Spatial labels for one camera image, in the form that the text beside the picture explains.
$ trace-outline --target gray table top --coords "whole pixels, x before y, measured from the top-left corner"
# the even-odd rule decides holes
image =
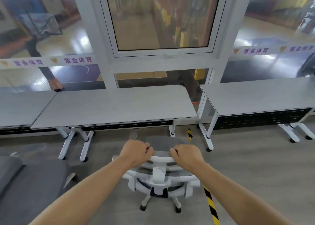
[[[197,117],[180,85],[59,92],[31,127],[82,127]]]
[[[200,87],[219,116],[315,107],[315,76]]]
[[[54,91],[0,93],[0,128],[32,125],[55,95]]]

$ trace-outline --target person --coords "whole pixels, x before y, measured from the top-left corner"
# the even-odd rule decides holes
[[[124,173],[149,160],[149,143],[128,140],[120,155],[55,200],[30,225],[85,224],[98,210]],[[215,196],[237,225],[292,225],[279,211],[207,164],[198,147],[176,145],[175,162],[194,174]]]

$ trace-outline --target gray floor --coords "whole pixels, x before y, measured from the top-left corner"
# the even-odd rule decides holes
[[[315,132],[315,118],[306,124]],[[214,151],[205,151],[205,141],[195,125],[176,127],[176,137],[189,141],[187,129],[193,134],[192,143],[215,169],[240,183],[280,210],[296,224],[315,221],[315,141],[308,141],[297,132],[301,142],[292,144],[277,126],[240,128],[214,131],[211,139]],[[89,151],[89,161],[80,163],[83,139],[75,137],[67,160],[79,179],[97,171],[119,154],[132,130],[97,132]],[[166,127],[138,130],[145,135],[168,135]],[[4,150],[20,156],[25,163],[56,158],[63,144],[60,135],[0,139]],[[213,224],[202,187],[190,199],[179,198],[182,213],[176,214],[170,199],[153,198],[146,211],[140,211],[144,194],[131,192],[127,180],[121,179],[89,225],[100,224]],[[234,224],[215,200],[222,225]]]

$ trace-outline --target yellow and black tape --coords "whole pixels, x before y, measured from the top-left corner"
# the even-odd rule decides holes
[[[211,211],[211,214],[212,214],[213,223],[215,225],[220,225],[219,217],[218,217],[218,214],[217,214],[217,212],[215,210],[215,203],[213,202],[211,193],[206,187],[204,187],[204,191],[205,191],[207,199],[208,199],[208,204],[209,204],[210,211]]]
[[[188,132],[189,139],[190,139],[190,141],[191,141],[191,139],[192,139],[192,133],[191,133],[191,130],[190,130],[190,129],[188,129],[188,130],[187,130],[187,132]]]

